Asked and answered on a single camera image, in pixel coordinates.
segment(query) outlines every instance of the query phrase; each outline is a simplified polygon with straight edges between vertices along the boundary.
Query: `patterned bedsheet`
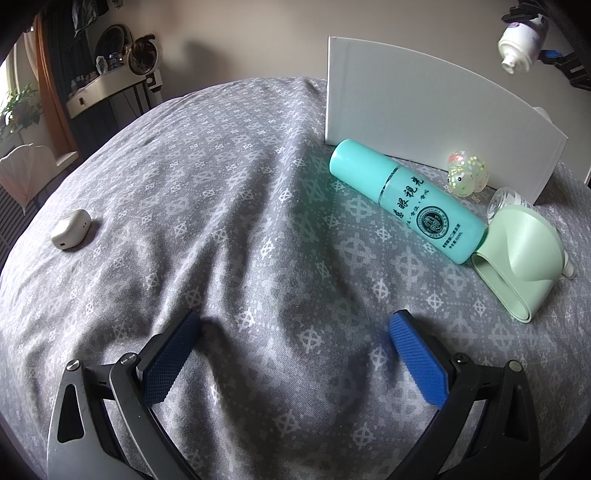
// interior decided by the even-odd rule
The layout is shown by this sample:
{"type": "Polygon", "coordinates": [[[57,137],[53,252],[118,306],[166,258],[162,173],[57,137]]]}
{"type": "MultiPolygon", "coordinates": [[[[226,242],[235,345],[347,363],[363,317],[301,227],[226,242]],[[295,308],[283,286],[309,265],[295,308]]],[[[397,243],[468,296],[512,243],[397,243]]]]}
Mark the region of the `patterned bedsheet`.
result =
{"type": "MultiPolygon", "coordinates": [[[[0,277],[0,413],[40,475],[66,362],[139,351],[188,307],[203,335],[155,412],[204,479],[385,478],[434,413],[388,339],[402,308],[476,362],[525,365],[543,462],[578,432],[591,409],[587,187],[559,164],[540,197],[578,276],[523,325],[469,266],[329,174],[325,101],[307,79],[170,100],[49,198],[0,277]],[[49,232],[77,208],[93,229],[58,251],[49,232]]],[[[444,172],[403,163],[444,186],[444,172]]],[[[491,195],[462,202],[484,218],[491,195]]]]}

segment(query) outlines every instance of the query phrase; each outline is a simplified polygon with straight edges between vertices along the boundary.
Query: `glittery egg toy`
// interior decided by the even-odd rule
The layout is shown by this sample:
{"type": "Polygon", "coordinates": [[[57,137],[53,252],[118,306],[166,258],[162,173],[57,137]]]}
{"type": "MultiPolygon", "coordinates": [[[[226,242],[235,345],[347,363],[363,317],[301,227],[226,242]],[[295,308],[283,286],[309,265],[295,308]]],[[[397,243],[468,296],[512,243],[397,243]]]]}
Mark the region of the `glittery egg toy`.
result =
{"type": "Polygon", "coordinates": [[[468,157],[461,150],[451,154],[447,162],[447,184],[454,195],[467,197],[484,189],[489,173],[480,158],[468,157]]]}

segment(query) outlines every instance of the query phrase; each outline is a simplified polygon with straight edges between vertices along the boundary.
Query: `round logo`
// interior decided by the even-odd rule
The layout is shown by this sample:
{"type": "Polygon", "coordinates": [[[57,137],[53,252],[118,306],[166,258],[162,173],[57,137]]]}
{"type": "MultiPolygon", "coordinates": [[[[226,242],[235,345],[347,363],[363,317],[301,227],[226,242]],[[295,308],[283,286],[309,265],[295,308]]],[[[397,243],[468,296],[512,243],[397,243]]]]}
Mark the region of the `round logo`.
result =
{"type": "Polygon", "coordinates": [[[447,233],[449,220],[440,208],[425,207],[417,215],[417,226],[425,235],[437,239],[447,233]]]}

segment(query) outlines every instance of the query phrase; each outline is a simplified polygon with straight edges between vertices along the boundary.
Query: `potted plant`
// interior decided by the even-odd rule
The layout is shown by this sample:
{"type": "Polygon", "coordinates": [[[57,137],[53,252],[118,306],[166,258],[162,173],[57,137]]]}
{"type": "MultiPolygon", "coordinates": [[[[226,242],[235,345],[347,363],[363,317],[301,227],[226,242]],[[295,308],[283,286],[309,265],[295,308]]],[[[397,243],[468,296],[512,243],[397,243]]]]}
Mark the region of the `potted plant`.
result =
{"type": "Polygon", "coordinates": [[[10,133],[19,128],[30,127],[33,123],[38,124],[41,118],[41,103],[36,98],[37,91],[27,83],[20,91],[10,93],[8,103],[0,113],[0,138],[4,136],[5,130],[10,133]]]}

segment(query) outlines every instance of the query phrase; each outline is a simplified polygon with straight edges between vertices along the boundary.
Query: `desk fan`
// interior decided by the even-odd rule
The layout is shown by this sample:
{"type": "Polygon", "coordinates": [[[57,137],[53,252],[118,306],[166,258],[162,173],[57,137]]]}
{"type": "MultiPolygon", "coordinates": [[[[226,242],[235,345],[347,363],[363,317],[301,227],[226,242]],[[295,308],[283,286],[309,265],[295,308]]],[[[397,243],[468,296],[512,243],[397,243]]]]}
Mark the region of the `desk fan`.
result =
{"type": "Polygon", "coordinates": [[[127,64],[132,73],[145,76],[146,85],[155,95],[158,103],[162,102],[162,77],[158,67],[162,63],[162,47],[154,34],[148,34],[134,41],[129,51],[127,64]]]}

